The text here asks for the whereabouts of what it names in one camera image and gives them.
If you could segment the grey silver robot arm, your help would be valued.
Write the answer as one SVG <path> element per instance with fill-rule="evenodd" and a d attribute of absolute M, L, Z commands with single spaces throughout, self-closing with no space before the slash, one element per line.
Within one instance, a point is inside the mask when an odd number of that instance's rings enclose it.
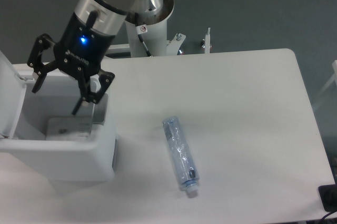
<path fill-rule="evenodd" d="M 115 78 L 101 69 L 101 62 L 135 1 L 79 0 L 58 42 L 48 34 L 38 36 L 27 61 L 36 80 L 32 92 L 58 69 L 78 82 L 80 99 L 73 115 L 84 102 L 98 104 Z"/>

